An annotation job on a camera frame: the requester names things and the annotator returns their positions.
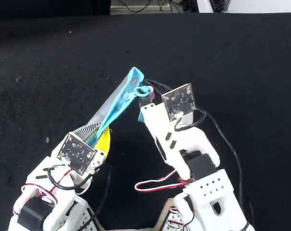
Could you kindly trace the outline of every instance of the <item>black carpet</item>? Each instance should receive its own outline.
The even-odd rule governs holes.
[[[91,118],[132,66],[173,88],[193,84],[197,103],[239,154],[250,221],[259,231],[291,231],[291,14],[0,22],[0,231],[26,176]],[[134,191],[136,182],[170,169],[137,116],[135,103],[112,124],[113,178],[99,216],[108,229],[154,226],[165,200],[180,192]],[[237,192],[232,153],[211,121],[201,128]],[[105,177],[85,195],[93,208]]]

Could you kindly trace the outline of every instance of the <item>cable on floor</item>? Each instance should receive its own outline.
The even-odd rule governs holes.
[[[150,3],[151,3],[152,0],[149,0],[143,8],[141,8],[141,9],[139,9],[139,10],[137,10],[137,11],[134,11],[134,10],[132,10],[131,8],[129,8],[129,6],[128,6],[125,2],[123,2],[122,0],[118,0],[118,1],[119,1],[123,6],[125,6],[125,7],[130,11],[130,12],[133,12],[133,13],[139,13],[139,12],[143,11],[145,8],[147,8],[147,7],[150,5]]]

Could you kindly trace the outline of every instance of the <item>black cable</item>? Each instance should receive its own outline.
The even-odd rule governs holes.
[[[224,139],[224,141],[226,142],[226,144],[229,146],[229,148],[231,149],[236,162],[237,162],[237,166],[238,166],[238,171],[239,171],[239,189],[238,189],[238,203],[241,207],[241,209],[244,211],[244,207],[243,207],[243,173],[242,173],[242,167],[241,167],[241,162],[240,159],[238,157],[238,154],[236,152],[236,150],[233,148],[233,146],[231,145],[231,143],[229,142],[229,140],[226,138],[226,136],[223,134],[223,132],[221,131],[221,129],[219,128],[216,120],[214,119],[214,117],[208,113],[206,110],[197,107],[197,110],[199,110],[200,112],[203,113],[202,117],[195,123],[192,123],[191,125],[185,126],[185,127],[181,127],[181,128],[176,128],[176,126],[179,124],[179,122],[181,121],[181,118],[176,122],[176,124],[174,125],[174,130],[175,131],[183,131],[192,127],[196,127],[198,125],[200,125],[204,119],[207,117],[209,117],[213,124],[215,125],[216,129],[218,130],[219,134],[221,135],[221,137]]]
[[[177,9],[177,11],[178,11],[179,13],[181,13],[181,11],[179,10],[178,6],[174,3],[174,1],[169,0],[169,2],[170,2],[171,4],[174,5],[174,7]]]
[[[193,218],[188,222],[188,223],[186,223],[182,228],[182,230],[184,231],[184,228],[186,227],[186,230],[188,230],[188,228],[187,228],[187,226],[190,224],[190,223],[192,223],[193,222],[193,220],[194,220],[194,218],[195,218],[195,211],[193,210]]]
[[[107,184],[105,187],[105,191],[104,191],[104,195],[103,195],[103,198],[101,200],[101,203],[99,204],[99,206],[96,209],[96,211],[94,212],[94,214],[90,217],[90,219],[86,223],[84,223],[77,231],[82,231],[84,228],[86,228],[97,217],[97,215],[101,212],[101,210],[104,206],[104,203],[106,201],[107,195],[108,195],[108,191],[109,191],[109,187],[110,187],[110,179],[111,179],[111,169],[109,170]]]
[[[122,0],[118,0],[118,1],[121,2],[122,5],[125,6],[125,7],[130,11],[130,12],[133,12],[133,13],[139,13],[139,12],[143,11],[146,7],[149,6],[152,0],[149,0],[149,1],[147,2],[147,4],[144,6],[144,8],[141,8],[140,10],[137,10],[137,11],[133,11],[131,8],[128,7],[128,5],[127,5],[126,3],[123,2]]]
[[[239,171],[239,176],[238,176],[238,178],[239,178],[239,184],[238,184],[238,203],[239,203],[242,211],[244,212],[244,207],[243,207],[243,173],[242,173],[242,167],[241,167],[240,159],[238,157],[238,154],[237,154],[236,150],[233,148],[233,146],[231,145],[231,143],[229,142],[229,140],[226,138],[226,136],[223,134],[223,132],[219,128],[219,126],[218,126],[216,120],[214,119],[214,117],[210,113],[208,113],[208,112],[207,112],[207,115],[212,120],[212,122],[215,125],[216,129],[218,130],[219,134],[224,139],[224,141],[226,142],[226,144],[229,146],[229,148],[233,152],[234,157],[236,158],[236,162],[237,162],[237,166],[238,166],[238,171]]]
[[[166,0],[162,4],[159,3],[160,0],[157,0],[157,4],[159,5],[159,11],[163,12],[163,5],[165,4]]]
[[[100,166],[98,166],[98,167],[96,167],[94,170],[95,170],[95,173],[96,173],[96,171],[98,170],[98,169],[100,169],[101,168],[101,166],[103,165],[104,163],[102,163]],[[59,184],[58,182],[56,182],[55,181],[55,179],[52,177],[52,175],[51,175],[51,168],[48,168],[47,169],[47,176],[48,176],[48,179],[50,180],[50,182],[55,186],[55,187],[57,187],[57,188],[59,188],[59,189],[62,189],[62,190],[75,190],[75,189],[78,189],[78,188],[80,188],[82,185],[84,185],[87,181],[88,181],[88,179],[90,178],[90,177],[92,177],[94,174],[89,174],[88,176],[86,176],[86,178],[81,182],[81,183],[79,183],[79,184],[75,184],[74,186],[69,186],[69,187],[67,187],[67,186],[63,186],[63,185],[61,185],[61,184]]]
[[[190,125],[187,125],[187,126],[184,126],[184,127],[180,127],[180,128],[177,128],[178,124],[180,123],[180,121],[182,120],[182,117],[175,123],[174,125],[174,130],[175,131],[184,131],[184,130],[187,130],[189,128],[192,128],[192,127],[197,127],[198,125],[200,125],[204,120],[205,118],[207,117],[207,112],[206,111],[203,111],[199,108],[197,108],[198,111],[200,111],[202,113],[202,116],[200,117],[199,120],[197,120],[196,122],[190,124]]]

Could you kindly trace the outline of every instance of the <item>yellow object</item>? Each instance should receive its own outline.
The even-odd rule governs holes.
[[[104,160],[108,156],[108,152],[110,149],[110,129],[107,127],[101,137],[99,138],[98,142],[95,145],[95,148],[102,150],[106,155],[104,157]]]

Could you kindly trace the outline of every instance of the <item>white wall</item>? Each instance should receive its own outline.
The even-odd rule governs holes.
[[[229,13],[291,12],[291,0],[231,0]]]

